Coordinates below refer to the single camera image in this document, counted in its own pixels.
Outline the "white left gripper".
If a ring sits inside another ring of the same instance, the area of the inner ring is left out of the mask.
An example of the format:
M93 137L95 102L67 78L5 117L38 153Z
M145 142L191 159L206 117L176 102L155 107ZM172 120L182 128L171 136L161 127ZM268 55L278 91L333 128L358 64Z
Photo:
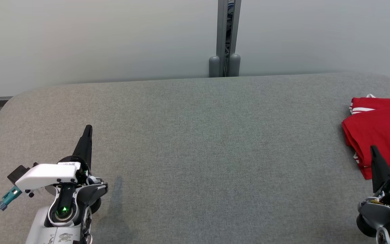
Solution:
M91 171L92 126L86 125L72 156L56 164L38 164L27 170L15 181L15 186L25 190L37 190L54 184L85 184Z

